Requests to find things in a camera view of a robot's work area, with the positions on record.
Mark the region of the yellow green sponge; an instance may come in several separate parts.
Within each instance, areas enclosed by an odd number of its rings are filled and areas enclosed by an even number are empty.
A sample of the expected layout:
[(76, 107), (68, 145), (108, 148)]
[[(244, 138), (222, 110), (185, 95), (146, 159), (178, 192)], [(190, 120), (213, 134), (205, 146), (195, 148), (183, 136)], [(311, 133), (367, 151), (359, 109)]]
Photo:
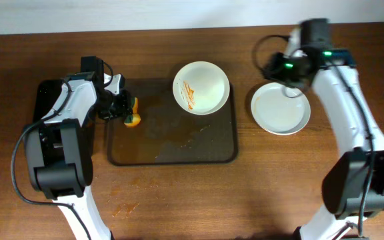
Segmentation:
[(123, 122), (126, 127), (136, 127), (141, 122), (141, 117), (138, 114), (138, 107), (138, 98), (132, 97), (131, 104), (128, 108), (128, 115), (125, 117)]

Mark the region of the white plate bottom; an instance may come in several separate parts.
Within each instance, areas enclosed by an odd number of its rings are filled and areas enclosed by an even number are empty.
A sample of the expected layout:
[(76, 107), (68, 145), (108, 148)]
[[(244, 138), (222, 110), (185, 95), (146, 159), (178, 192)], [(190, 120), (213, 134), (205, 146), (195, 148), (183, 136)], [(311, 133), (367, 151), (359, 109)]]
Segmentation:
[(251, 114), (260, 128), (275, 135), (292, 135), (309, 122), (311, 107), (304, 93), (279, 83), (256, 90), (250, 103)]

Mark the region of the white plate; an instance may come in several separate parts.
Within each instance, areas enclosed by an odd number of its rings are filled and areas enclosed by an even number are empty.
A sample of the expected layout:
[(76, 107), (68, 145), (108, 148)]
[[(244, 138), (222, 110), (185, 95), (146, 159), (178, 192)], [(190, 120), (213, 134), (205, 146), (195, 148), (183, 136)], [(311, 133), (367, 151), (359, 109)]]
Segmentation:
[(304, 93), (279, 83), (256, 90), (250, 103), (251, 114), (260, 128), (275, 135), (292, 135), (309, 122), (311, 107)]
[(183, 66), (173, 80), (177, 104), (194, 115), (209, 115), (226, 104), (231, 87), (225, 72), (214, 63), (195, 61)]

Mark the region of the white plate top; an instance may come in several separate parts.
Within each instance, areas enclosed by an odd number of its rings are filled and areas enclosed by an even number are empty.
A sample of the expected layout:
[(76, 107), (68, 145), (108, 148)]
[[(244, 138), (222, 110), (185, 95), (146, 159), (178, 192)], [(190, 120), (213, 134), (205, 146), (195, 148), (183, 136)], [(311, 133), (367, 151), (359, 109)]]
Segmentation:
[(194, 115), (209, 115), (226, 104), (231, 87), (225, 72), (214, 63), (195, 61), (183, 66), (173, 80), (177, 104)]

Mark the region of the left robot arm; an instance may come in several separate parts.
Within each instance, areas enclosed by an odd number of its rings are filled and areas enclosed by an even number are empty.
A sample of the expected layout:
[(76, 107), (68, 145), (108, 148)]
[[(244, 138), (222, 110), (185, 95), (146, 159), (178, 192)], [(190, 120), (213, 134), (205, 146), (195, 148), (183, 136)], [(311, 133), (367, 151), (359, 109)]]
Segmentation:
[(79, 72), (41, 82), (33, 122), (18, 140), (31, 186), (44, 194), (46, 206), (60, 208), (77, 239), (113, 238), (91, 192), (96, 118), (120, 118), (127, 127), (141, 121), (125, 78), (105, 73), (108, 68), (96, 56), (82, 57)]

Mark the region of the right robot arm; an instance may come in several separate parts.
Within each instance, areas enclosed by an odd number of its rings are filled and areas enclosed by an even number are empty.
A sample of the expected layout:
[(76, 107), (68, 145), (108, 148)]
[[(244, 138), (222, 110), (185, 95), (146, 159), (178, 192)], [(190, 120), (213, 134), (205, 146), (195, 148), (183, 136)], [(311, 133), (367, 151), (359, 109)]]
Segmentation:
[(326, 18), (300, 22), (284, 53), (261, 69), (267, 80), (288, 88), (308, 87), (318, 96), (334, 132), (339, 160), (322, 182), (323, 204), (294, 239), (343, 239), (351, 229), (363, 239), (363, 224), (384, 211), (384, 134), (359, 84), (354, 58), (331, 41)]

